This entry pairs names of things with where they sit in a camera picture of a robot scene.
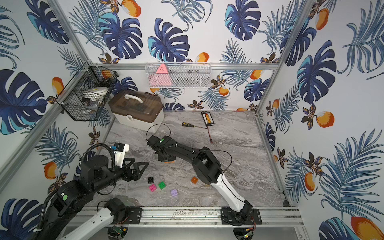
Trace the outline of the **lilac lego brick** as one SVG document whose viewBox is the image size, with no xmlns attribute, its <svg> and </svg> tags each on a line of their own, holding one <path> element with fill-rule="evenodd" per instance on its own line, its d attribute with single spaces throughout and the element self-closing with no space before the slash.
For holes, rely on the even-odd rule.
<svg viewBox="0 0 384 240">
<path fill-rule="evenodd" d="M 171 196 L 174 198 L 174 197 L 177 197 L 178 196 L 178 190 L 177 189 L 173 189 L 171 190 Z"/>
</svg>

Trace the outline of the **brown orange square lego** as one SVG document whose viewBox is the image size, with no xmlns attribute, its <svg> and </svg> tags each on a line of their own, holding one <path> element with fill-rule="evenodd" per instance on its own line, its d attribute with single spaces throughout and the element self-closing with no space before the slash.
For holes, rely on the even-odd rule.
<svg viewBox="0 0 384 240">
<path fill-rule="evenodd" d="M 199 179 L 196 178 L 196 177 L 193 177 L 193 178 L 191 179 L 191 182 L 192 182 L 194 185 L 196 185 L 198 181 L 199 181 Z"/>
</svg>

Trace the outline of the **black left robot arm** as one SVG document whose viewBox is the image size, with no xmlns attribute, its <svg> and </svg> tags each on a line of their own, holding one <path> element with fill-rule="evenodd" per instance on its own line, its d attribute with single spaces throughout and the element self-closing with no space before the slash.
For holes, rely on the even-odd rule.
<svg viewBox="0 0 384 240">
<path fill-rule="evenodd" d="M 78 179 L 63 184 L 45 199 L 33 230 L 32 240 L 55 240 L 67 224 L 94 199 L 95 194 L 118 181 L 137 181 L 148 167 L 148 162 L 137 163 L 135 159 L 123 159 L 117 166 L 114 148 L 95 144 L 82 155 L 81 173 Z"/>
</svg>

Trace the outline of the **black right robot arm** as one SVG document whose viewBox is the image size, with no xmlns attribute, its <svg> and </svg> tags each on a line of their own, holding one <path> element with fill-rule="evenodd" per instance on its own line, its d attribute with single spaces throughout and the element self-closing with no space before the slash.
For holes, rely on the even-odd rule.
<svg viewBox="0 0 384 240">
<path fill-rule="evenodd" d="M 221 163 L 209 148 L 191 148 L 169 136 L 151 136 L 147 145 L 155 151 L 160 162 L 171 162 L 177 158 L 187 161 L 193 166 L 200 181 L 213 186 L 221 194 L 229 205 L 222 214 L 223 224 L 241 226 L 255 222 L 251 203 L 229 183 Z"/>
</svg>

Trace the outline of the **pink lego brick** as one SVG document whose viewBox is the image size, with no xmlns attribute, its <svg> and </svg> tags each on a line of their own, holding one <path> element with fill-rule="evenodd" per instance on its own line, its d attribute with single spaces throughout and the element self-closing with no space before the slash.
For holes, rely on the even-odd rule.
<svg viewBox="0 0 384 240">
<path fill-rule="evenodd" d="M 157 186 L 155 184 L 152 184 L 149 186 L 149 189 L 153 193 L 157 189 Z"/>
</svg>

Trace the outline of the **green lego with number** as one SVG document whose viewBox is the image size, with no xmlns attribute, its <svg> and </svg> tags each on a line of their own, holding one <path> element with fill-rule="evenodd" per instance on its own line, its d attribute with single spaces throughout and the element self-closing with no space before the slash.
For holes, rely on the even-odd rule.
<svg viewBox="0 0 384 240">
<path fill-rule="evenodd" d="M 160 182 L 160 183 L 158 184 L 158 186 L 159 186 L 159 188 L 160 188 L 161 190 L 163 190 L 163 189 L 166 187 L 166 184 L 165 184 L 165 182 Z"/>
</svg>

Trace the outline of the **black yellow screwdriver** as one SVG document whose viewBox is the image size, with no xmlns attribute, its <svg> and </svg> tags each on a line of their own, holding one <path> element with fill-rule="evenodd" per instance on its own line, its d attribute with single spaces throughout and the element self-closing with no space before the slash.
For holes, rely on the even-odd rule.
<svg viewBox="0 0 384 240">
<path fill-rule="evenodd" d="M 186 123 L 186 122 L 183 122 L 183 123 L 182 123 L 182 126 L 183 126 L 183 127 L 188 127 L 188 128 L 201 128 L 201 129 L 207 129 L 206 127 L 200 127 L 200 126 L 196 126 L 196 125 L 193 125 L 193 124 L 190 124 L 190 123 Z"/>
</svg>

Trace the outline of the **white box brown lid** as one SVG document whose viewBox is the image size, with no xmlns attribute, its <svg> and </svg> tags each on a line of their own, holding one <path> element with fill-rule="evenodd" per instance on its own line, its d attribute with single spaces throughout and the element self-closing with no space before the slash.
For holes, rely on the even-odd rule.
<svg viewBox="0 0 384 240">
<path fill-rule="evenodd" d="M 132 90 L 122 90 L 110 101 L 109 107 L 120 124 L 155 133 L 164 120 L 160 97 Z"/>
</svg>

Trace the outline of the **black board yellow connectors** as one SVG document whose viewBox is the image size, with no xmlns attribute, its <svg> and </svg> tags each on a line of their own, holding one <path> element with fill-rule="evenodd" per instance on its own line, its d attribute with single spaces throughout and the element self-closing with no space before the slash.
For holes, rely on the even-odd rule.
<svg viewBox="0 0 384 240">
<path fill-rule="evenodd" d="M 212 118 L 210 111 L 201 112 L 206 127 L 214 126 L 215 122 Z"/>
</svg>

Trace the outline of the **pink triangle card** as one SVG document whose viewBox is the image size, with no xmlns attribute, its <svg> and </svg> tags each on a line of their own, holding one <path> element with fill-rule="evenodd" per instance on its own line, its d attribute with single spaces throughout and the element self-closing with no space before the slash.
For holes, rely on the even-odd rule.
<svg viewBox="0 0 384 240">
<path fill-rule="evenodd" d="M 154 74 L 150 74 L 149 80 L 151 88 L 170 87 L 172 85 L 166 64 L 161 64 Z"/>
</svg>

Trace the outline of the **white object in basket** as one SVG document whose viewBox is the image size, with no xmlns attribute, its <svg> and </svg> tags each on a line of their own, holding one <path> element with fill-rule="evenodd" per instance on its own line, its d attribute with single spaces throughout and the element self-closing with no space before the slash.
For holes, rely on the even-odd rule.
<svg viewBox="0 0 384 240">
<path fill-rule="evenodd" d="M 108 88 L 107 87 L 99 87 L 99 88 L 92 88 L 82 91 L 83 97 L 90 99 L 92 101 L 96 101 L 96 99 L 103 99 L 104 96 L 107 94 Z"/>
</svg>

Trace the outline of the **clear wall shelf tray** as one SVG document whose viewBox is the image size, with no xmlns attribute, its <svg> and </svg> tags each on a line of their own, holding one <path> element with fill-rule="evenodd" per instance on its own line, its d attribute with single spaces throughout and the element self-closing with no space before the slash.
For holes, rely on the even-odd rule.
<svg viewBox="0 0 384 240">
<path fill-rule="evenodd" d="M 148 79 L 150 74 L 154 74 L 161 64 L 166 64 L 172 85 L 159 89 L 204 88 L 210 84 L 212 73 L 210 63 L 146 63 L 145 73 L 148 75 Z"/>
</svg>

